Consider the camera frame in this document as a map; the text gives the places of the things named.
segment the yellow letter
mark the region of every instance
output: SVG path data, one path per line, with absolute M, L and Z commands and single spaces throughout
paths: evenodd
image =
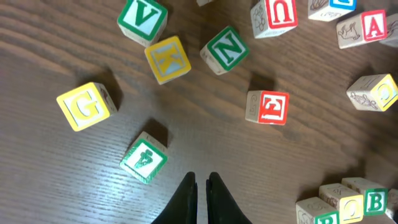
M 85 93 L 75 97 L 75 99 L 73 99 L 73 101 L 70 105 L 70 109 L 71 109 L 72 115 L 74 117 L 76 117 L 77 119 L 80 119 L 80 120 L 88 120 L 88 119 L 91 119 L 94 116 L 99 114 L 97 108 L 95 107 L 97 102 L 93 101 L 84 106 L 84 109 L 87 109 L 90 112 L 88 116 L 84 115 L 81 112 L 81 110 L 77 104 L 79 102 L 79 100 L 82 100 L 82 99 L 87 100 L 87 101 L 93 100 L 87 91 Z

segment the yellow block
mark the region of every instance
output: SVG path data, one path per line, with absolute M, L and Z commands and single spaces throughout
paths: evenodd
M 363 219 L 363 195 L 345 197 L 340 200 L 340 224 L 356 223 Z
M 387 110 L 398 99 L 398 88 L 391 75 L 386 75 L 372 90 L 371 94 L 376 99 L 382 111 Z
M 62 112 L 74 131 L 81 131 L 117 112 L 105 87 L 87 83 L 57 97 Z
M 146 48 L 145 55 L 159 84 L 171 81 L 191 70 L 191 64 L 177 36 Z

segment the green block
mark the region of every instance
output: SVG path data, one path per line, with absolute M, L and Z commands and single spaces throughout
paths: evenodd
M 207 48 L 226 71 L 230 71 L 249 53 L 249 48 L 231 26 L 214 37 Z
M 127 0 L 118 18 L 124 35 L 146 47 L 159 39 L 166 23 L 167 9 L 153 0 Z
M 120 162 L 120 167 L 142 183 L 149 184 L 167 162 L 165 149 L 156 139 L 143 132 Z
M 383 215 L 386 212 L 388 189 L 361 177 L 344 178 L 341 183 L 364 196 L 364 215 Z

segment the toy block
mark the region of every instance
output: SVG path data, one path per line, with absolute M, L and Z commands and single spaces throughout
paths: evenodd
M 210 3 L 212 1 L 214 0 L 197 0 L 197 3 L 199 6 L 204 6 L 205 4 Z
M 298 24 L 295 0 L 260 0 L 250 15 L 256 39 L 282 35 Z
M 126 37 L 149 47 L 166 28 L 167 14 L 167 9 L 154 0 L 127 0 L 118 25 Z
M 388 189 L 361 177 L 343 178 L 341 184 L 364 197 L 364 215 L 383 215 L 386 212 Z
M 120 162 L 120 167 L 144 184 L 149 184 L 167 162 L 167 148 L 143 131 Z
M 337 23 L 340 49 L 368 44 L 387 37 L 385 10 L 363 12 Z
M 394 215 L 397 212 L 398 212 L 398 190 L 391 189 L 390 192 L 388 192 L 386 215 L 390 219 L 394 219 Z
M 249 53 L 249 48 L 230 26 L 223 29 L 200 51 L 200 56 L 217 75 L 229 72 Z
M 387 37 L 380 40 L 381 44 L 398 47 L 398 13 L 388 16 L 387 20 Z
M 347 95 L 357 110 L 385 111 L 397 99 L 398 88 L 390 74 L 359 78 Z
M 363 195 L 342 184 L 319 187 L 319 197 L 339 211 L 340 224 L 360 222 L 363 219 Z
M 145 55 L 160 85 L 191 70 L 191 64 L 177 36 L 146 48 Z
M 318 197 L 296 203 L 297 224 L 339 224 L 338 211 Z
M 81 131 L 118 112 L 105 86 L 87 83 L 57 97 L 74 131 Z
M 284 125 L 289 108 L 289 94 L 276 91 L 249 91 L 246 120 L 259 124 Z
M 356 0 L 308 0 L 308 18 L 330 22 L 355 10 Z

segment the wooden floor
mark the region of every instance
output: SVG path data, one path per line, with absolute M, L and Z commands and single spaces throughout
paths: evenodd
M 398 187 L 398 103 L 356 111 L 345 93 L 362 75 L 397 72 L 398 50 L 339 50 L 336 21 L 308 20 L 306 0 L 297 0 L 296 29 L 256 40 L 255 1 L 160 1 L 169 9 L 161 39 L 178 35 L 192 64 L 160 86 L 144 48 L 116 23 L 125 0 L 0 0 L 0 223 L 150 223 L 188 171 L 198 223 L 207 222 L 212 171 L 253 223 L 295 223 L 298 199 L 342 177 Z M 358 4 L 390 14 L 398 0 Z M 218 77 L 199 51 L 227 25 L 251 53 Z M 75 133 L 55 99 L 89 81 L 106 85 L 119 113 Z M 271 89 L 290 93 L 287 124 L 245 121 L 247 91 Z M 169 146 L 150 185 L 118 166 L 142 130 Z

